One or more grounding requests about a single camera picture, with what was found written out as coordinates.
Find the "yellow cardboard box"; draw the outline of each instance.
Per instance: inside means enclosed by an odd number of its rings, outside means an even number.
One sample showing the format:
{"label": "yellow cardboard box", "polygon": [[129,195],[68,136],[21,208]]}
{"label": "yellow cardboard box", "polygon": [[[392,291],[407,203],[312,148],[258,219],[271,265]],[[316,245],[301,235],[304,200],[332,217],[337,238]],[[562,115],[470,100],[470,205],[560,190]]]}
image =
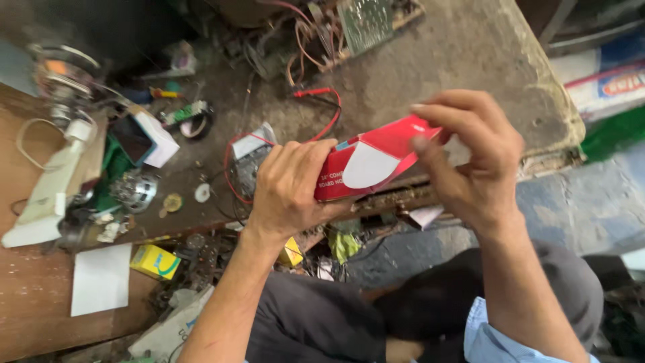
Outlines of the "yellow cardboard box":
{"label": "yellow cardboard box", "polygon": [[300,253],[300,249],[298,248],[297,243],[295,243],[295,239],[293,237],[289,238],[282,251],[280,251],[280,255],[278,255],[278,261],[283,265],[293,267],[299,264],[302,260],[303,254]]}
{"label": "yellow cardboard box", "polygon": [[171,280],[181,259],[155,245],[139,247],[130,262],[130,267],[148,276]]}

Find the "light blue shirt sleeve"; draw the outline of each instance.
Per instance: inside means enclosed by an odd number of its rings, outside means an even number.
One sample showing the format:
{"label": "light blue shirt sleeve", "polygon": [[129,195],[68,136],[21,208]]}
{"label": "light blue shirt sleeve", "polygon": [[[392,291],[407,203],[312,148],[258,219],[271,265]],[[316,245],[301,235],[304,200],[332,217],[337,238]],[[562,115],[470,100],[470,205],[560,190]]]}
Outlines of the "light blue shirt sleeve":
{"label": "light blue shirt sleeve", "polygon": [[[476,298],[470,308],[464,335],[464,355],[469,363],[566,363],[523,346],[488,324],[486,301]],[[599,363],[589,355],[590,363]]]}

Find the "red cardboard box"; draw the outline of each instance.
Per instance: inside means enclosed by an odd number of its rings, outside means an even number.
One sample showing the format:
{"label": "red cardboard box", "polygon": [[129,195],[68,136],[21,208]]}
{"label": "red cardboard box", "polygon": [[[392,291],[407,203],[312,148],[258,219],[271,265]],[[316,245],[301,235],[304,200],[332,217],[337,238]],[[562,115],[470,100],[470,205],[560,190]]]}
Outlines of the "red cardboard box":
{"label": "red cardboard box", "polygon": [[324,201],[375,192],[417,161],[410,149],[413,136],[432,138],[439,131],[411,115],[338,144],[322,166],[314,198]]}

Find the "green circuit board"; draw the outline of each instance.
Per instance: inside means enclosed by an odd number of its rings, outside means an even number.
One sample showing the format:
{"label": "green circuit board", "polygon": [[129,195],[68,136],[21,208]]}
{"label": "green circuit board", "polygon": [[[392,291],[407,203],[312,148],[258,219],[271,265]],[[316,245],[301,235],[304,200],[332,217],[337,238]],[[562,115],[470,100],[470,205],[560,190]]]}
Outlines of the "green circuit board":
{"label": "green circuit board", "polygon": [[394,34],[390,0],[345,0],[337,9],[352,56],[376,47]]}

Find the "fingernail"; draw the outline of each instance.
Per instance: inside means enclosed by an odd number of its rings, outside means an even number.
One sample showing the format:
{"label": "fingernail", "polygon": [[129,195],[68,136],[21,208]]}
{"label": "fingernail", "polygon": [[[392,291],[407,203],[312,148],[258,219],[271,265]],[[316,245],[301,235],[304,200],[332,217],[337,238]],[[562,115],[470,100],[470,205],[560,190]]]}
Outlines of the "fingernail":
{"label": "fingernail", "polygon": [[422,105],[420,103],[415,103],[413,105],[410,105],[410,110],[412,110],[412,112],[417,112],[417,111],[423,109],[423,107],[425,107],[425,105]]}
{"label": "fingernail", "polygon": [[412,138],[412,147],[417,154],[424,152],[429,144],[430,141],[423,136],[415,136]]}

